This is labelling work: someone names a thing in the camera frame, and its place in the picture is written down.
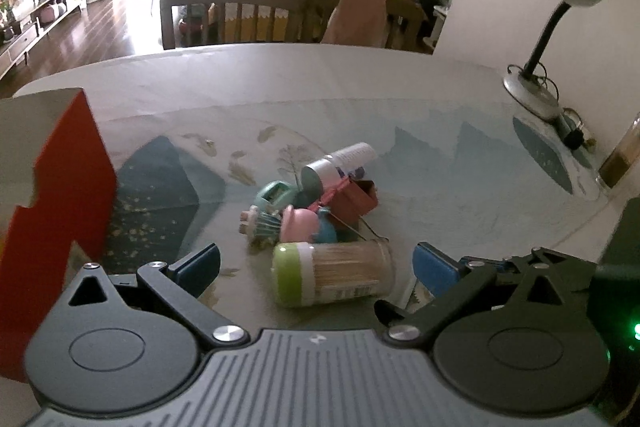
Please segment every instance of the green lid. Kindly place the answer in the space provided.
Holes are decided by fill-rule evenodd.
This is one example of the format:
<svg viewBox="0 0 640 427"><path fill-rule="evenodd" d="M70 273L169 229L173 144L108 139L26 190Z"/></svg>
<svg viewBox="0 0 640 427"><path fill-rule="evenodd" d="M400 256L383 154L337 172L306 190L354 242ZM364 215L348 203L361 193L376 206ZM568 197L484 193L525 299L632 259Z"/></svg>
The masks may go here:
<svg viewBox="0 0 640 427"><path fill-rule="evenodd" d="M300 252L296 243L280 243L273 249L273 288L276 301L282 306L302 305Z"/></svg>

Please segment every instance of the pink toy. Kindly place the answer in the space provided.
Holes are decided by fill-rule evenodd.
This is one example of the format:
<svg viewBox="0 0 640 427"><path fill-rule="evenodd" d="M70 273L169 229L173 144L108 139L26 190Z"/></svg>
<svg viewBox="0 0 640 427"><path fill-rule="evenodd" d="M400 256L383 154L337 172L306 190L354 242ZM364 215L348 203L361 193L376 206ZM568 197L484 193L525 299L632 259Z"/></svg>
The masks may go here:
<svg viewBox="0 0 640 427"><path fill-rule="evenodd" d="M315 212L293 208L292 204L284 209L280 227L281 243L312 243L314 234L319 230L320 221Z"/></svg>

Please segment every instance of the chair backrest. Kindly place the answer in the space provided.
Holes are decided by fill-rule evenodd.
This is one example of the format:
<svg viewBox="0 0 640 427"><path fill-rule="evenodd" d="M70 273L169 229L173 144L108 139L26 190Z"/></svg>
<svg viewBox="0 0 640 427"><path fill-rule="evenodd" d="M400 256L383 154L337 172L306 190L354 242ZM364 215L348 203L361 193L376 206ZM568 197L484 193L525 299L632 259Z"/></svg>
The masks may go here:
<svg viewBox="0 0 640 427"><path fill-rule="evenodd" d="M232 22L235 25L233 38L226 38L226 4L236 4L238 12L236 19ZM209 41L209 8L212 4L216 6L216 19L218 38L216 42ZM202 22L194 24L193 6L202 6ZM258 40L258 8L266 6L270 8L269 21L266 28L265 42L273 41L274 26L276 20L276 10L286 10L288 12L287 26L284 35L285 42L296 42L300 31L300 23L302 21L302 9L304 0L160 0L160 25L162 28L162 47L166 50L175 48L175 29L172 8L174 6L186 6L185 28L186 28L186 44L206 45L211 43L224 44L227 42L240 42L242 38L242 14L245 10L244 5L252 10L251 18L251 35L249 42L257 42ZM193 31L194 26L201 27L200 43L194 42Z"/></svg>
<svg viewBox="0 0 640 427"><path fill-rule="evenodd" d="M340 0L305 0L302 41L322 40L335 7ZM420 25L426 19L422 8L411 0L386 0L386 13L391 17L385 48L399 47L415 51Z"/></svg>

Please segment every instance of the black device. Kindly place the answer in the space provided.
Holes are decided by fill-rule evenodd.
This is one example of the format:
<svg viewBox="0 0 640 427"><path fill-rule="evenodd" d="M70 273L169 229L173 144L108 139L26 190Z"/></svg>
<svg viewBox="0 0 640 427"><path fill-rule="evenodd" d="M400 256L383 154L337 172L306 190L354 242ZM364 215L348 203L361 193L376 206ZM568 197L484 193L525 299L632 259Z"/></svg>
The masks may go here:
<svg viewBox="0 0 640 427"><path fill-rule="evenodd" d="M631 200L599 266L544 248L498 264L433 249L460 279L412 315L377 302L380 335L252 342L194 297L218 272L214 245L134 275L89 263L25 353L43 406L28 425L608 425L605 401L620 411L640 389L638 216Z"/></svg>

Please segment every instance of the silver screw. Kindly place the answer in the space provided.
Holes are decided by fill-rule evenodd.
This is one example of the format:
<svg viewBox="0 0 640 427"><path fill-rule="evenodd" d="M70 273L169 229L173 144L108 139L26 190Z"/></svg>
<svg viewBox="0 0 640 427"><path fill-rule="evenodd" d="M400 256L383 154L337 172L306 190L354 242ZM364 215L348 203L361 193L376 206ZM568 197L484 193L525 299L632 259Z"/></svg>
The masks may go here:
<svg viewBox="0 0 640 427"><path fill-rule="evenodd" d="M411 324L391 326L387 333L393 340L401 342L414 341L420 336L420 330Z"/></svg>
<svg viewBox="0 0 640 427"><path fill-rule="evenodd" d="M213 330L213 338L220 342L235 342L244 337L244 330L240 326L229 324Z"/></svg>

